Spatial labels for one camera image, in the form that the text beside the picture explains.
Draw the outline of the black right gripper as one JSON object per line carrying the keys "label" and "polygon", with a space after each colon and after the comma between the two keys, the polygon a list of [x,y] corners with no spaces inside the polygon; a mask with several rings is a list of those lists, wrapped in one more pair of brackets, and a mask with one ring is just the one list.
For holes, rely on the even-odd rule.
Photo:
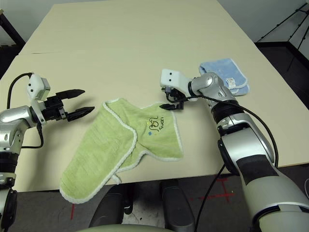
{"label": "black right gripper", "polygon": [[165,87],[164,93],[166,94],[166,99],[169,102],[160,105],[159,107],[165,110],[183,110],[184,102],[187,101],[186,96],[179,90]]}

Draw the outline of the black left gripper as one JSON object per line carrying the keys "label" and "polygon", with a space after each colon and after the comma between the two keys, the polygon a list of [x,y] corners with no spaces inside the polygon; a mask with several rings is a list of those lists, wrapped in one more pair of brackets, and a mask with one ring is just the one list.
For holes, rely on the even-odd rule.
{"label": "black left gripper", "polygon": [[64,105],[62,100],[72,99],[85,93],[82,89],[70,89],[62,92],[56,93],[52,97],[48,97],[44,102],[45,108],[42,110],[42,115],[46,121],[49,120],[64,120],[67,119],[68,122],[82,118],[87,114],[91,113],[95,107],[83,107],[75,110],[71,113],[66,113],[64,110]]}

